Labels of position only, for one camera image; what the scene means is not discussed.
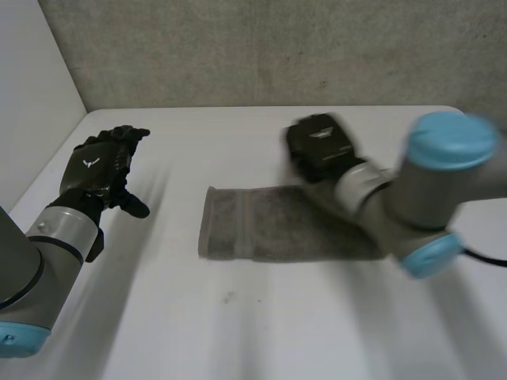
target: black cable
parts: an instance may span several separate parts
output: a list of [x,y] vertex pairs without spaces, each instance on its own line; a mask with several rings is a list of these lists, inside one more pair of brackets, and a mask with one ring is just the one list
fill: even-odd
[[478,253],[476,253],[475,251],[472,251],[469,248],[465,248],[465,250],[463,251],[463,254],[465,254],[465,255],[473,258],[473,259],[482,261],[483,263],[487,263],[487,264],[491,264],[491,265],[496,265],[498,267],[507,268],[507,260],[493,259],[491,257],[479,255]]

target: robotic hand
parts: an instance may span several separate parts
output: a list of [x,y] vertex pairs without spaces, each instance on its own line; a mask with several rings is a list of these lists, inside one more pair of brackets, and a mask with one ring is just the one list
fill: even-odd
[[362,227],[413,277],[447,268],[460,253],[507,266],[463,246],[448,229],[458,206],[507,197],[507,142],[477,116],[437,112],[407,139],[398,176],[357,148],[330,115],[313,115],[286,134],[292,164],[321,207]]
[[74,149],[60,197],[26,236],[0,208],[0,358],[36,354],[50,335],[83,263],[104,248],[102,211],[119,206],[146,218],[125,186],[138,142],[150,132],[128,125],[102,131]]

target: white table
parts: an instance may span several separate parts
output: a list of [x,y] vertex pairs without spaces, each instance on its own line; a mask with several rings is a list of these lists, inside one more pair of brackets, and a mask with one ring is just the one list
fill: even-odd
[[[58,193],[72,148],[121,124],[148,128],[128,188],[145,220],[108,211],[106,248],[86,264],[41,353],[0,361],[7,379],[507,378],[507,272],[462,258],[427,281],[377,263],[199,259],[208,186],[282,184],[280,129],[343,116],[363,152],[391,167],[418,116],[448,107],[104,110],[89,114],[11,216],[23,230]],[[507,202],[467,205],[472,246],[507,258]]]

